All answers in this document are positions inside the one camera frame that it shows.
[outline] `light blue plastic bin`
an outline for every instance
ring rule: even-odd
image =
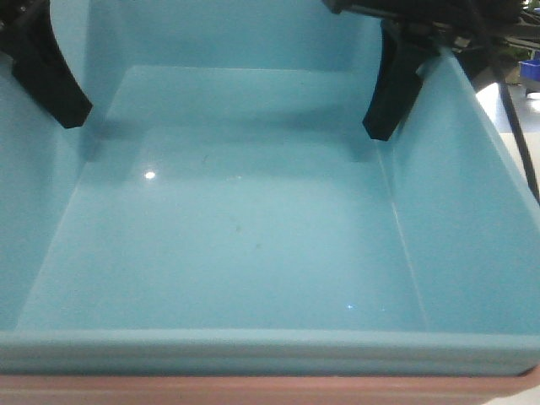
[[[379,21],[317,0],[53,0],[94,102],[0,72],[0,372],[518,375],[540,210],[449,52],[389,143]]]

